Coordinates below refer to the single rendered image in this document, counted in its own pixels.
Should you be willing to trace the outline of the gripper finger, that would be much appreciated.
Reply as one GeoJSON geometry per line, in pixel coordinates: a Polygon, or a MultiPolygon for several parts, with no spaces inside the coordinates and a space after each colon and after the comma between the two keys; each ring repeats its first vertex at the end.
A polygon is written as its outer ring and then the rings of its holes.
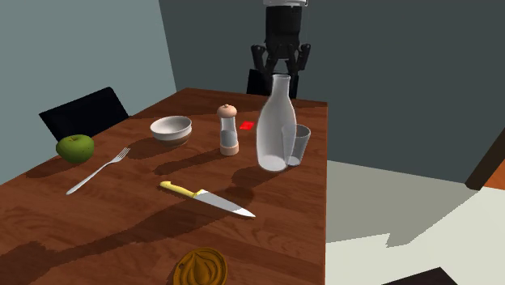
{"type": "Polygon", "coordinates": [[[251,46],[253,64],[256,70],[262,74],[272,74],[274,67],[278,62],[277,51],[270,52],[265,46],[252,45],[251,46]],[[266,62],[263,61],[263,55],[267,53],[266,62]]]}
{"type": "Polygon", "coordinates": [[[310,51],[310,44],[303,44],[297,49],[293,45],[288,45],[288,74],[290,76],[296,76],[301,70],[305,70],[310,51]]]}

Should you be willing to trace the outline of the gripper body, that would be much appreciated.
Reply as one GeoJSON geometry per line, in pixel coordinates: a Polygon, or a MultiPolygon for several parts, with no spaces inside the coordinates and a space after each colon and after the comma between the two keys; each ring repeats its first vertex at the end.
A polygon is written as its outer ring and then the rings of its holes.
{"type": "Polygon", "coordinates": [[[299,47],[301,6],[268,6],[265,9],[265,45],[269,55],[288,59],[299,47]]]}

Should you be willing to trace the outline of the clear glass carafe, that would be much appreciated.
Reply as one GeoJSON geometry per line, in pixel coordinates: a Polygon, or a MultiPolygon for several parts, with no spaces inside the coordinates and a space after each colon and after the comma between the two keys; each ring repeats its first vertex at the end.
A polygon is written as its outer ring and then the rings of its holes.
{"type": "Polygon", "coordinates": [[[287,166],[295,142],[296,116],[289,97],[291,77],[275,74],[269,99],[257,121],[257,162],[270,172],[280,172],[287,166]]]}

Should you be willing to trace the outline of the wooden glass salt shaker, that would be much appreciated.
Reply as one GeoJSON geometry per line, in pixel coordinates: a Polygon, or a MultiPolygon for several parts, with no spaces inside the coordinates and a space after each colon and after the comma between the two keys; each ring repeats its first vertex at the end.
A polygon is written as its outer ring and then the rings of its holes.
{"type": "Polygon", "coordinates": [[[217,110],[220,119],[220,152],[231,156],[239,152],[238,134],[236,131],[237,110],[233,105],[224,104],[217,110]]]}

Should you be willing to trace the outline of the clear drinking glass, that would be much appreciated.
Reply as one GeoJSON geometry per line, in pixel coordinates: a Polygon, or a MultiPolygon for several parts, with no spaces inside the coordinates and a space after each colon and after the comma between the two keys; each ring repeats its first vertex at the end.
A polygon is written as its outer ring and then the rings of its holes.
{"type": "Polygon", "coordinates": [[[300,165],[310,136],[311,131],[305,125],[283,126],[283,156],[288,166],[300,165]]]}

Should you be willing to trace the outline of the white and brown bowl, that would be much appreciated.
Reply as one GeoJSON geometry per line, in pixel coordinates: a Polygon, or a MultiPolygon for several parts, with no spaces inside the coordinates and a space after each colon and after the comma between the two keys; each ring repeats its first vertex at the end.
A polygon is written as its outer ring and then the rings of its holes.
{"type": "Polygon", "coordinates": [[[192,133],[192,121],[184,116],[162,117],[150,126],[153,137],[166,147],[185,144],[192,133]]]}

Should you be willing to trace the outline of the black chair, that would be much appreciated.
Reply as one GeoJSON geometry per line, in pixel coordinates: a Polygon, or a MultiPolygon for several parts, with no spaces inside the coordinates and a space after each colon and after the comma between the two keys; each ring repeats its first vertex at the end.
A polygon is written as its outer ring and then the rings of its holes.
{"type": "Polygon", "coordinates": [[[93,137],[129,118],[111,87],[51,108],[39,116],[57,141],[75,134],[93,137]]]}

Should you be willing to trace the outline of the silver fork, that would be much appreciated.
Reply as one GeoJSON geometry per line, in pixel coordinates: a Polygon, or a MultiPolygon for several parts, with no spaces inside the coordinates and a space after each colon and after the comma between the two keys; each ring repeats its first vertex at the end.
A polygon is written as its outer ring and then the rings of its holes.
{"type": "Polygon", "coordinates": [[[88,177],[86,177],[82,181],[80,181],[77,185],[75,185],[71,189],[67,190],[66,191],[66,195],[70,195],[70,194],[74,193],[75,191],[77,191],[80,187],[82,187],[83,185],[85,185],[90,179],[92,179],[96,174],[98,174],[100,171],[102,171],[104,168],[106,168],[110,164],[115,164],[115,163],[118,163],[118,162],[122,161],[126,157],[126,155],[129,153],[129,151],[130,151],[130,148],[129,147],[125,147],[117,156],[115,156],[109,162],[107,162],[106,164],[102,165],[100,168],[98,168],[97,170],[95,170],[88,177]]]}

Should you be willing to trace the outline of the green apple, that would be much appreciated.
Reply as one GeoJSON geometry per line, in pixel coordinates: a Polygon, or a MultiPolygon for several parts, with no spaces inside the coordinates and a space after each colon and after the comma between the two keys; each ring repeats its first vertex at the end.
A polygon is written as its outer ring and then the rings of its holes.
{"type": "Polygon", "coordinates": [[[56,145],[56,152],[67,162],[73,164],[89,160],[94,153],[94,140],[84,134],[62,138],[56,145]]]}

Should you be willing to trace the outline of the brown wooden table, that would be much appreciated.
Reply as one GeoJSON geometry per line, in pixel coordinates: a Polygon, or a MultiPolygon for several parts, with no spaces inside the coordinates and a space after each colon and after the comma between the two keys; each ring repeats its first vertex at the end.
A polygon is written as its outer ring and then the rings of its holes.
{"type": "Polygon", "coordinates": [[[324,285],[328,106],[296,100],[312,134],[302,163],[267,172],[256,138],[240,130],[240,150],[219,151],[217,109],[255,121],[262,96],[186,88],[98,134],[80,165],[55,157],[0,185],[0,285],[169,285],[189,251],[217,249],[226,285],[324,285]],[[166,147],[150,126],[192,121],[189,140],[166,147]],[[110,164],[77,185],[125,147],[110,164]],[[237,215],[159,186],[204,189],[252,212],[237,215]]]}

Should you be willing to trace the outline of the wooden citrus juicer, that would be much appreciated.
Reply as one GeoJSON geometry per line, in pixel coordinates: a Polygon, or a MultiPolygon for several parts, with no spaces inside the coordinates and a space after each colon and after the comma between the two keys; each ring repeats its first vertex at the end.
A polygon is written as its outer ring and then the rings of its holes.
{"type": "Polygon", "coordinates": [[[225,285],[228,267],[224,256],[212,248],[185,254],[174,266],[172,285],[225,285]]]}

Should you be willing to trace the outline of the yellow handled kitchen knife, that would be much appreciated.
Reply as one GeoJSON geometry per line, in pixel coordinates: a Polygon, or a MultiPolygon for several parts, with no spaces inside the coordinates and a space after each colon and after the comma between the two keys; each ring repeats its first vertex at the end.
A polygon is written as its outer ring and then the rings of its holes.
{"type": "Polygon", "coordinates": [[[182,195],[192,198],[194,200],[204,202],[204,203],[209,204],[211,206],[218,207],[222,210],[229,211],[229,212],[237,214],[237,215],[242,215],[242,216],[249,217],[249,218],[256,217],[252,212],[248,211],[247,209],[243,208],[242,206],[239,206],[239,205],[235,204],[234,202],[231,202],[225,198],[219,197],[218,195],[208,192],[204,189],[200,189],[197,192],[193,192],[193,191],[190,191],[190,190],[188,190],[184,187],[181,187],[179,185],[174,185],[170,181],[162,181],[159,183],[159,186],[162,188],[165,188],[165,189],[169,189],[175,193],[182,194],[182,195]]]}

